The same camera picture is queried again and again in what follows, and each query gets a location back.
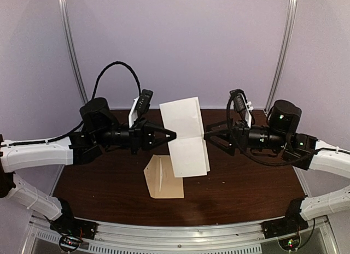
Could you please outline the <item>brown kraft envelope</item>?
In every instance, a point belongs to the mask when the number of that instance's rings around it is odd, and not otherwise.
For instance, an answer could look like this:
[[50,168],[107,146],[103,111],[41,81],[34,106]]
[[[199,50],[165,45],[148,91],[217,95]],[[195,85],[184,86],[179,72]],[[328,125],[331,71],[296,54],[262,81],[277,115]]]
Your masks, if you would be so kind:
[[143,172],[151,198],[184,198],[183,178],[174,176],[170,156],[153,155]]

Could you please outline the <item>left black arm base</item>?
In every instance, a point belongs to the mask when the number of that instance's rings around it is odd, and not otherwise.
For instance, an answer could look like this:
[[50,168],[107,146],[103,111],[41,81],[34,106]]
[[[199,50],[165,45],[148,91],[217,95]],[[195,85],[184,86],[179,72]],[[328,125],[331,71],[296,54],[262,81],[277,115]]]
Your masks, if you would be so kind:
[[50,220],[50,228],[60,234],[93,240],[97,223],[75,218],[69,203],[62,198],[58,200],[62,206],[61,215],[55,220]]

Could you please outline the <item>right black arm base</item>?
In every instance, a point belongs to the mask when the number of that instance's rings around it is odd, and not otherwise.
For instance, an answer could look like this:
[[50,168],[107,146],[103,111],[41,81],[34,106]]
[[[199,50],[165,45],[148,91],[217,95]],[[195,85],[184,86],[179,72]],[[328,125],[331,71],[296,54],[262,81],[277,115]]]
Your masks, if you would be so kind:
[[300,215],[303,200],[304,198],[291,200],[283,218],[264,221],[261,224],[265,239],[297,233],[308,228],[308,222]]

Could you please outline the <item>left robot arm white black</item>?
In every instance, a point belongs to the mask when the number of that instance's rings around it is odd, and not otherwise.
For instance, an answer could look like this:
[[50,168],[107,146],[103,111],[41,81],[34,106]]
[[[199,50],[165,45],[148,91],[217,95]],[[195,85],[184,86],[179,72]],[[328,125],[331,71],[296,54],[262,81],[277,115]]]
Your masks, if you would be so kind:
[[74,234],[79,226],[69,204],[49,196],[16,174],[19,169],[88,164],[114,146],[149,151],[176,139],[175,132],[141,117],[149,99],[138,97],[130,111],[129,122],[121,124],[103,97],[94,98],[80,108],[81,124],[61,137],[44,140],[12,141],[1,139],[1,198],[13,199],[41,213],[64,230]]

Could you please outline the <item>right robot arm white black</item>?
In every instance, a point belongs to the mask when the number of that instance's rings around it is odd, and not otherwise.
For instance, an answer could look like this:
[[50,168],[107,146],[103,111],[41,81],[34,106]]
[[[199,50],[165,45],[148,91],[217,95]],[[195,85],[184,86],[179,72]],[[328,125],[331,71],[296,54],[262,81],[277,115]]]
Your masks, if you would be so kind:
[[303,170],[320,170],[349,177],[349,151],[316,137],[297,133],[301,109],[278,100],[269,112],[266,126],[252,124],[252,117],[234,121],[226,111],[222,123],[208,125],[204,139],[229,155],[239,151],[255,163],[267,167],[291,165]]

